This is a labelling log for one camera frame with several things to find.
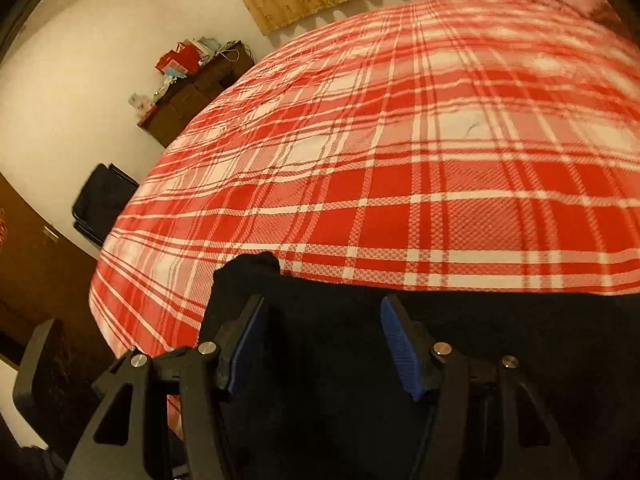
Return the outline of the black pants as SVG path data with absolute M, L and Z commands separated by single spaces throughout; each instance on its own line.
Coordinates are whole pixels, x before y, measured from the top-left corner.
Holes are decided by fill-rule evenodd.
M 202 479 L 634 479 L 639 299 L 214 274 L 180 384 Z

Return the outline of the brown wooden door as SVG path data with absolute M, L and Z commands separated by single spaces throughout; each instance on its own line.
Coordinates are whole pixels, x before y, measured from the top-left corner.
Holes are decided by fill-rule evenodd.
M 70 359 L 91 382 L 114 361 L 89 308 L 96 259 L 55 231 L 1 180 L 1 354 L 21 362 L 35 327 L 63 324 Z

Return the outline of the black folding chair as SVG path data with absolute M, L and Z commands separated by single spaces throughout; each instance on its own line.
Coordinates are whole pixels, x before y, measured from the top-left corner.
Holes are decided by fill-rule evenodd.
M 102 247 L 138 187 L 137 181 L 114 164 L 99 164 L 73 204 L 74 229 Z

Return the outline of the red plaid bed cover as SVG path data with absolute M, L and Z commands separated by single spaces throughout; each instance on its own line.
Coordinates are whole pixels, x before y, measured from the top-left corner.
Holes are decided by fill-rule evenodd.
M 639 50 L 525 0 L 424 0 L 306 32 L 169 145 L 103 245 L 116 353 L 196 341 L 215 271 L 271 252 L 408 290 L 639 288 Z

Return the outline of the white greeting card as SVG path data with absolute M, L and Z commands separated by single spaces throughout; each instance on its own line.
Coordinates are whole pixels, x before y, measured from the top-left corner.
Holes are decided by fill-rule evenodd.
M 133 93 L 129 97 L 128 103 L 141 116 L 144 116 L 153 107 L 153 101 L 145 94 Z

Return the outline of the dark wooden desk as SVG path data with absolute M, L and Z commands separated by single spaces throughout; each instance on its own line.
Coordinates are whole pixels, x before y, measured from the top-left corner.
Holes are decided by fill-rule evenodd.
M 168 148 L 184 128 L 224 90 L 254 66 L 250 49 L 240 40 L 230 41 L 200 71 L 173 82 L 138 127 Z

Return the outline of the red gift bag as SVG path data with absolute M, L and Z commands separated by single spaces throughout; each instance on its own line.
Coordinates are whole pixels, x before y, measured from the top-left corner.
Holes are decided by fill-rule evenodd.
M 179 42 L 175 49 L 163 54 L 155 64 L 161 74 L 173 70 L 186 76 L 195 75 L 201 68 L 201 53 L 194 44 Z

